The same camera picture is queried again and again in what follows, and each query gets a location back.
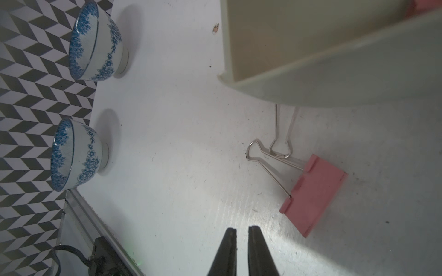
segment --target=white tabletop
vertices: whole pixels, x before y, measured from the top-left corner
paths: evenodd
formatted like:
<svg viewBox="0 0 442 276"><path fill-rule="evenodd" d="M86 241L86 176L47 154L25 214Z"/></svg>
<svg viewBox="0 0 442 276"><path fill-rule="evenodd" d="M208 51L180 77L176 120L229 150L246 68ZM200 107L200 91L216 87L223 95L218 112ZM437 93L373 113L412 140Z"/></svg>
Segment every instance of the white tabletop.
<svg viewBox="0 0 442 276"><path fill-rule="evenodd" d="M130 64L97 86L91 126L111 156L78 190L143 273L206 275L234 227L238 275L248 275L250 225L261 227L281 275L440 271L441 96L301 108L293 155L315 153L349 173L305 239L278 211L285 194L245 159L253 139L272 141L274 105L217 80L219 1L116 0L112 18ZM290 189L299 173L269 163Z"/></svg>

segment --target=plastic bin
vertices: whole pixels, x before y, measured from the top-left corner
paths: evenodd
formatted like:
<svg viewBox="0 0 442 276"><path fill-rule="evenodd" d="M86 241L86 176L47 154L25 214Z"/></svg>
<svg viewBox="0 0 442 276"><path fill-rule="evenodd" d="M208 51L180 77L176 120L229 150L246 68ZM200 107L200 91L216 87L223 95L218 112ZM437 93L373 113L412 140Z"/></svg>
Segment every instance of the plastic bin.
<svg viewBox="0 0 442 276"><path fill-rule="evenodd" d="M436 49L442 49L442 16L437 11L404 21L409 4L221 0L220 80L255 97L300 106L352 106L422 93L416 85L441 70ZM418 67L410 69L414 63Z"/></svg>

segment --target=chevron pattern backdrop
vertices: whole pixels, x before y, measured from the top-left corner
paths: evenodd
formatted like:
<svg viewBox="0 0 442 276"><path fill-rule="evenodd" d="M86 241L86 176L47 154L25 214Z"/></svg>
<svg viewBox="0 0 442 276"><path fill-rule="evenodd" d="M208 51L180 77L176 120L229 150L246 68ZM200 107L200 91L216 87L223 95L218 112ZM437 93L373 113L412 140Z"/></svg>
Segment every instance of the chevron pattern backdrop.
<svg viewBox="0 0 442 276"><path fill-rule="evenodd" d="M49 186L52 139L63 117L89 124L96 88L67 67L83 4L0 0L0 275L51 274L65 202Z"/></svg>

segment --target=ceramic bowl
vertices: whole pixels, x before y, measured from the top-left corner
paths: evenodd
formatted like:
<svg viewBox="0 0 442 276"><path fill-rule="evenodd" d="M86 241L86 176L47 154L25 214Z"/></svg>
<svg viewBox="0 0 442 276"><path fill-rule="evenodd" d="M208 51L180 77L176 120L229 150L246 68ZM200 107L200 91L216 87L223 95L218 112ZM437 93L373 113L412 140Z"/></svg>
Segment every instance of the ceramic bowl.
<svg viewBox="0 0 442 276"><path fill-rule="evenodd" d="M64 118L52 143L52 188L58 192L88 182L107 165L109 147L91 127Z"/></svg>
<svg viewBox="0 0 442 276"><path fill-rule="evenodd" d="M115 22L96 2L86 1L75 21L69 45L72 78L105 80L114 73L122 73L128 57Z"/></svg>

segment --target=pink object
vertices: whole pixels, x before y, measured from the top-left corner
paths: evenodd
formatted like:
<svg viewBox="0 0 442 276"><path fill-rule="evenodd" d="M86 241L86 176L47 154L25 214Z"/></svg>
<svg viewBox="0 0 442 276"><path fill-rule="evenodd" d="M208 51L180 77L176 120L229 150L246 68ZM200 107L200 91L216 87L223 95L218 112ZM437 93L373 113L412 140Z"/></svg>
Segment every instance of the pink object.
<svg viewBox="0 0 442 276"><path fill-rule="evenodd" d="M413 0L405 18L420 15L427 11L442 7L442 0Z"/></svg>
<svg viewBox="0 0 442 276"><path fill-rule="evenodd" d="M291 197L284 201L279 211L285 214L306 238L347 175L343 170L313 154L293 187Z"/></svg>

